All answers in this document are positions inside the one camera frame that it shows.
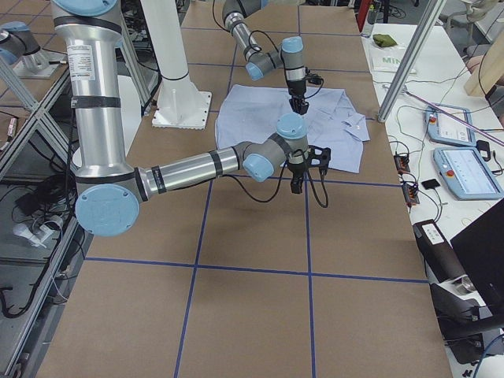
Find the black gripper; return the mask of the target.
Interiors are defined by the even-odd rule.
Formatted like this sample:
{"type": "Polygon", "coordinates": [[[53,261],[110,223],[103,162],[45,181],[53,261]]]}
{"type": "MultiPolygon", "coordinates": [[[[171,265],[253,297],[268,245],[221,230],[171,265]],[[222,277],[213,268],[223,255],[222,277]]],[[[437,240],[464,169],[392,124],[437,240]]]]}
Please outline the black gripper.
{"type": "Polygon", "coordinates": [[[291,96],[289,103],[292,111],[301,115],[306,114],[309,109],[309,103],[305,100],[306,78],[302,77],[299,80],[287,79],[286,84],[288,93],[291,96]]]}
{"type": "Polygon", "coordinates": [[[305,151],[294,151],[287,159],[287,168],[291,171],[291,192],[302,193],[304,175],[308,168],[305,151]]]}

